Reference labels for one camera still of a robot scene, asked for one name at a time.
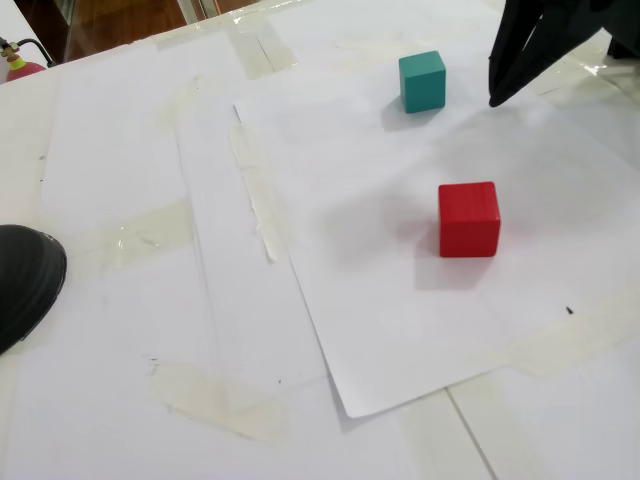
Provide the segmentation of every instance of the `teal cube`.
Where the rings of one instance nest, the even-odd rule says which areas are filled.
[[[407,113],[444,107],[447,69],[438,52],[400,59],[400,91]]]

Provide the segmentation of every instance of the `red cube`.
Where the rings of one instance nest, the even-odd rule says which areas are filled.
[[[493,182],[440,185],[440,256],[493,257],[500,211]]]

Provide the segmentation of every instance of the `masking tape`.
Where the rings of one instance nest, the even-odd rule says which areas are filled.
[[[269,24],[267,15],[309,0],[266,1],[241,8],[173,32],[154,36],[159,50],[187,43],[203,34],[226,32],[249,80],[297,64],[291,50]]]
[[[190,418],[269,444],[286,439],[288,410],[284,400],[247,385],[186,365],[161,363],[151,373],[149,389],[172,411]]]
[[[229,140],[256,215],[256,230],[262,235],[269,260],[277,262],[286,254],[289,236],[283,204],[271,188],[266,164],[248,130],[241,125],[232,127]]]
[[[183,198],[78,237],[65,238],[55,228],[69,259],[103,251],[102,269],[122,268],[193,242],[191,204]]]
[[[613,296],[558,325],[479,356],[522,373],[549,377],[640,334],[640,288]]]
[[[235,20],[238,32],[254,36],[264,55],[267,57],[273,72],[297,65],[293,53],[287,47],[273,26],[267,20],[265,10],[260,10],[251,15],[244,15]]]
[[[225,30],[249,80],[256,80],[274,72],[260,46],[260,41],[253,33],[242,31],[236,25],[228,25]]]

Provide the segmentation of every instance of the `wooden block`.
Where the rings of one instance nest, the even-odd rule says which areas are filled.
[[[493,182],[440,185],[440,256],[493,257],[500,211]]]
[[[438,52],[400,59],[400,92],[407,113],[442,108],[445,104],[447,70]]]

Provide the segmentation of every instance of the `red fire extinguisher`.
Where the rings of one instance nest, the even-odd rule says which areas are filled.
[[[7,73],[7,82],[15,80],[16,78],[26,77],[32,73],[41,72],[46,70],[41,65],[32,62],[25,62],[20,55],[17,54],[20,51],[20,47],[25,43],[34,43],[42,52],[42,55],[47,60],[47,67],[51,68],[55,66],[55,62],[51,59],[47,51],[37,40],[32,38],[25,38],[17,43],[9,43],[4,38],[0,37],[0,48],[2,48],[2,56],[7,59],[9,63],[9,73]]]

